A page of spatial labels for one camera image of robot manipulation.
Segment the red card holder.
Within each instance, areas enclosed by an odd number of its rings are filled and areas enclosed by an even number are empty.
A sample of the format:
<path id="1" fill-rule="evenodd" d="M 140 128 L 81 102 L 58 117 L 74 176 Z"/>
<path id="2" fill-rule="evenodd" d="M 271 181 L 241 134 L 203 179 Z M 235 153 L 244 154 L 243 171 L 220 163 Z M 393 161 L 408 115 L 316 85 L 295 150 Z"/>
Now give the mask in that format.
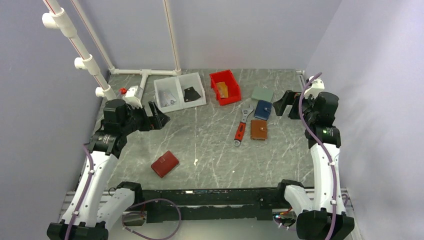
<path id="1" fill-rule="evenodd" d="M 163 178 L 179 163 L 178 158 L 168 150 L 154 161 L 150 167 L 160 178 Z"/>

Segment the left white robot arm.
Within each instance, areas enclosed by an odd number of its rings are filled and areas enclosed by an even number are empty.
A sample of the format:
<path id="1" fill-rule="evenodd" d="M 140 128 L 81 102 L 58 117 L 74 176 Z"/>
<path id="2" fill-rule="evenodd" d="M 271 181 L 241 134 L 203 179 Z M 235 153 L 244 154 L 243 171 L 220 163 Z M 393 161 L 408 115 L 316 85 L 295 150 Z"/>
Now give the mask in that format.
<path id="1" fill-rule="evenodd" d="M 170 121 L 153 101 L 148 104 L 151 116 L 143 107 L 136 108 L 123 99 L 105 103 L 100 127 L 83 146 L 86 163 L 75 195 L 61 220 L 48 226 L 50 240 L 106 240 L 127 208 L 137 210 L 143 205 L 141 184 L 135 182 L 119 184 L 116 196 L 104 205 L 100 202 L 128 135 L 160 130 Z"/>

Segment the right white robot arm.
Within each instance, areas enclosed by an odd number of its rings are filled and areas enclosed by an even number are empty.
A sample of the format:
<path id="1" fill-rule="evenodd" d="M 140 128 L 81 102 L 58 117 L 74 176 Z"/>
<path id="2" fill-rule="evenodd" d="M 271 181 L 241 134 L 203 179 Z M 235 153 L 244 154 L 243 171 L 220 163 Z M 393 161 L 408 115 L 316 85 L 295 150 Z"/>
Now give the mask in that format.
<path id="1" fill-rule="evenodd" d="M 347 215 L 340 187 L 341 134 L 334 126 L 339 97 L 323 91 L 301 98 L 300 92 L 287 90 L 272 105 L 278 116 L 291 106 L 289 118 L 304 120 L 314 171 L 313 199 L 300 182 L 284 179 L 283 189 L 275 194 L 276 203 L 294 211 L 299 239 L 344 240 L 355 229 L 355 220 Z"/>

